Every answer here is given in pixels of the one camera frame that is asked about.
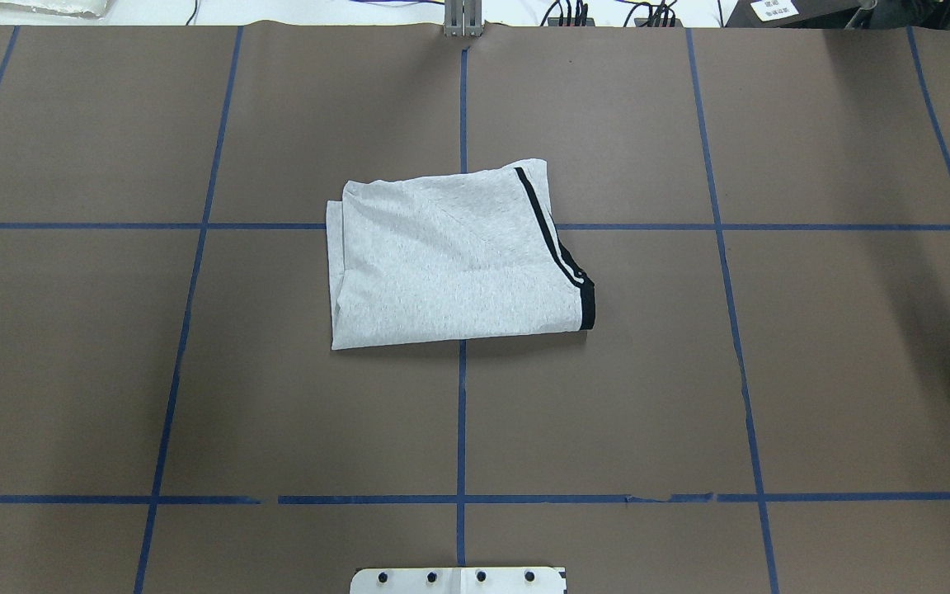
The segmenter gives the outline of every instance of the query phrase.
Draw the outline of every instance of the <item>wire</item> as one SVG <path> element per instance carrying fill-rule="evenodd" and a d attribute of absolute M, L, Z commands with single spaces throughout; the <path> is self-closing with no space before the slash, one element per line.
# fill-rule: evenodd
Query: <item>wire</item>
<path fill-rule="evenodd" d="M 640 26 L 647 26 L 647 27 L 670 26 L 670 12 L 672 11 L 665 4 L 659 4 L 659 7 L 655 11 L 655 14 L 651 15 L 651 18 L 644 21 L 644 24 L 640 24 Z"/>
<path fill-rule="evenodd" d="M 548 5 L 548 10 L 544 11 L 544 16 L 542 18 L 542 23 L 539 26 L 544 26 L 544 23 L 548 22 L 548 16 L 552 14 L 552 8 L 559 7 L 559 21 L 562 22 L 562 4 L 559 3 L 559 0 L 554 0 L 551 4 Z"/>
<path fill-rule="evenodd" d="M 200 10 L 200 0 L 193 0 L 193 14 L 189 15 L 189 20 L 186 21 L 186 26 L 193 24 L 193 21 L 196 19 L 196 11 Z"/>
<path fill-rule="evenodd" d="M 629 8 L 629 14 L 625 16 L 622 27 L 629 26 L 629 19 L 633 18 L 633 12 L 636 12 L 639 7 L 647 7 L 647 20 L 651 20 L 651 11 L 655 10 L 655 7 L 652 7 L 649 2 L 637 2 L 633 4 L 633 8 Z"/>

